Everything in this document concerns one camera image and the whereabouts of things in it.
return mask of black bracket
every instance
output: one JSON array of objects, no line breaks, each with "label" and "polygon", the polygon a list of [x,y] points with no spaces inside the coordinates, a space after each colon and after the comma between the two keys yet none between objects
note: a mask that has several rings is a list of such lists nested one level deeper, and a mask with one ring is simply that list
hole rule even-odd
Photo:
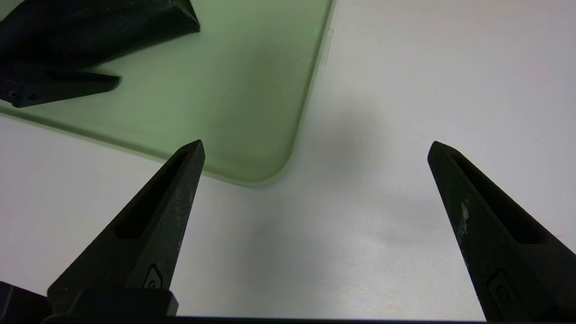
[{"label": "black bracket", "polygon": [[0,22],[0,99],[21,108],[113,90],[84,69],[200,31],[190,0],[23,0]]},{"label": "black bracket", "polygon": [[120,83],[120,77],[26,63],[0,65],[0,78],[0,99],[16,108],[95,95]]}]

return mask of black plastic part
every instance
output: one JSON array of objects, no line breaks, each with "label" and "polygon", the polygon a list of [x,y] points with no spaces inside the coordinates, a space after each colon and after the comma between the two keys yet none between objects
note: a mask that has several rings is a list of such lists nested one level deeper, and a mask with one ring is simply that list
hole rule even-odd
[{"label": "black plastic part", "polygon": [[55,314],[68,312],[86,288],[148,288],[159,278],[154,288],[169,289],[203,164],[195,141],[162,166],[49,287]]},{"label": "black plastic part", "polygon": [[178,302],[163,289],[85,289],[76,297],[68,314],[84,316],[174,316]]},{"label": "black plastic part", "polygon": [[576,322],[576,255],[457,150],[428,163],[486,319]]},{"label": "black plastic part", "polygon": [[119,77],[26,63],[0,65],[0,78],[0,99],[16,108],[107,92],[120,83]]},{"label": "black plastic part", "polygon": [[46,297],[0,281],[0,324],[40,323],[50,314]]},{"label": "black plastic part", "polygon": [[0,25],[0,62],[83,69],[199,31],[190,0],[24,0]]}]

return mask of translucent green plate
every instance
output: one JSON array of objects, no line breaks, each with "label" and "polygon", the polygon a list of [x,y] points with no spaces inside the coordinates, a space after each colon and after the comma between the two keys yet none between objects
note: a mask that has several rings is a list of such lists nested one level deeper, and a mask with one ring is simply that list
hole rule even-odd
[{"label": "translucent green plate", "polygon": [[[0,5],[0,17],[19,0]],[[192,0],[197,34],[107,62],[112,92],[0,114],[166,160],[201,139],[204,170],[242,185],[290,159],[334,1]]]}]

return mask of screw hole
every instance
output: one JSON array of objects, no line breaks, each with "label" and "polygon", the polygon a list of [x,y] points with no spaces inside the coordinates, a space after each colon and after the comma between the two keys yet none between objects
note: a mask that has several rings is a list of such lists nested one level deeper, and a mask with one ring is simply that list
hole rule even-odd
[{"label": "screw hole", "polygon": [[28,96],[28,99],[29,99],[29,100],[36,100],[36,99],[38,99],[40,96],[41,96],[41,94],[39,94],[39,93],[31,93],[31,94]]}]

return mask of white table surface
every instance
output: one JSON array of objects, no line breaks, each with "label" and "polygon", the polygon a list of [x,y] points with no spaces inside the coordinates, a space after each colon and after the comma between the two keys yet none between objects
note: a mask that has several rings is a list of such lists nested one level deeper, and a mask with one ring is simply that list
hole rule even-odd
[{"label": "white table surface", "polygon": [[[434,140],[576,250],[575,17],[573,0],[340,0],[288,173],[200,181],[179,314],[483,319]],[[44,293],[159,167],[0,118],[0,280]]]}]

